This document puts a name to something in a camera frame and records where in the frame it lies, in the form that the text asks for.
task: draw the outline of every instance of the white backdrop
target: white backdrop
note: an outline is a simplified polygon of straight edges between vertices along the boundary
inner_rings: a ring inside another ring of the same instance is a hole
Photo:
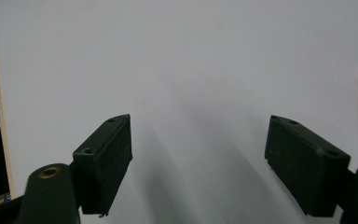
[[[82,223],[338,223],[305,217],[264,159],[269,116],[358,168],[358,1],[0,1],[16,196],[130,113],[134,160]]]

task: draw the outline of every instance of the screw hole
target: screw hole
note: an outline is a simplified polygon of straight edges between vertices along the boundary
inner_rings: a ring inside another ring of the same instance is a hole
[[[90,147],[85,147],[81,150],[81,152],[84,152],[84,153],[91,153],[91,148]]]
[[[48,179],[56,176],[60,172],[60,167],[52,166],[39,173],[39,178]]]

